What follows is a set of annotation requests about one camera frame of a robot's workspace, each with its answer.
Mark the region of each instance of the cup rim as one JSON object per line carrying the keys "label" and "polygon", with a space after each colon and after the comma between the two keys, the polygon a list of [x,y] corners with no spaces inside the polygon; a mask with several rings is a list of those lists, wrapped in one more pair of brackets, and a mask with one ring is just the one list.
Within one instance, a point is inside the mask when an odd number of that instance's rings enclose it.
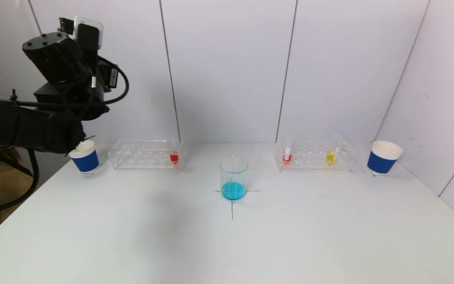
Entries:
{"label": "cup rim", "polygon": [[[243,163],[245,163],[246,166],[244,167],[243,170],[240,170],[240,171],[227,171],[227,170],[225,170],[225,169],[222,167],[223,162],[224,162],[225,160],[227,160],[227,159],[239,159],[239,160],[241,160]],[[221,169],[222,171],[226,172],[226,173],[232,173],[232,174],[242,173],[242,172],[244,172],[244,171],[246,171],[246,170],[248,169],[248,166],[249,166],[248,161],[247,161],[245,158],[241,158],[241,157],[239,157],[239,156],[234,156],[234,155],[232,155],[232,156],[230,156],[230,157],[225,157],[225,158],[223,158],[223,159],[221,160],[221,162],[220,162],[220,169]]]}
{"label": "cup rim", "polygon": [[385,140],[376,140],[374,141],[373,143],[373,146],[375,147],[378,147],[379,144],[385,144],[385,145],[388,145],[388,146],[391,146],[395,149],[397,149],[398,151],[398,155],[402,155],[402,153],[404,153],[404,150],[402,149],[402,147],[400,147],[399,145],[395,144],[395,143],[392,143],[392,142],[389,142],[389,141],[385,141]]}

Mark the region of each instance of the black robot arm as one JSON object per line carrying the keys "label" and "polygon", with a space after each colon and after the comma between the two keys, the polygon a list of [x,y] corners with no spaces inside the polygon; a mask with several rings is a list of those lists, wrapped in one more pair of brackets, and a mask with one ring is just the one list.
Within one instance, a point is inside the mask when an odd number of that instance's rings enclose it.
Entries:
{"label": "black robot arm", "polygon": [[[59,20],[59,31],[32,38],[22,46],[47,83],[34,92],[37,102],[20,102],[15,94],[11,100],[0,100],[0,147],[68,153],[86,137],[82,120],[96,119],[109,110],[106,105],[127,95],[124,72],[97,55],[101,34],[95,25],[89,25],[93,21]],[[69,36],[73,29],[74,39]],[[119,73],[125,81],[124,92],[104,101],[104,93],[117,86]]]}

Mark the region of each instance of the paper cup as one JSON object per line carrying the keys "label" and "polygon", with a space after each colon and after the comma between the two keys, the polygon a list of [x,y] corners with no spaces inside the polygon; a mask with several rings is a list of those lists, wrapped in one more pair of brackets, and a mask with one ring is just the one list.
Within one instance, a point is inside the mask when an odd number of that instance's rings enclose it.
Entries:
{"label": "paper cup", "polygon": [[85,140],[69,153],[74,164],[82,173],[89,173],[99,166],[94,141]]}
{"label": "paper cup", "polygon": [[386,174],[395,164],[398,157],[402,155],[402,152],[402,148],[392,142],[374,141],[367,167],[374,174]]}

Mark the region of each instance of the table surface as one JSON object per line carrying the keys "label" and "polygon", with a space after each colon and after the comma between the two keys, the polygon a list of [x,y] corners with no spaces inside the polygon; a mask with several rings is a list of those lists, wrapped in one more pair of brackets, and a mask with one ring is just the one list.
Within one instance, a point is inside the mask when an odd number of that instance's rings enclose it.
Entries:
{"label": "table surface", "polygon": [[[0,226],[0,284],[454,284],[454,212],[396,163],[283,171],[274,144],[191,144],[184,171],[65,165]],[[222,198],[221,157],[250,162]]]}

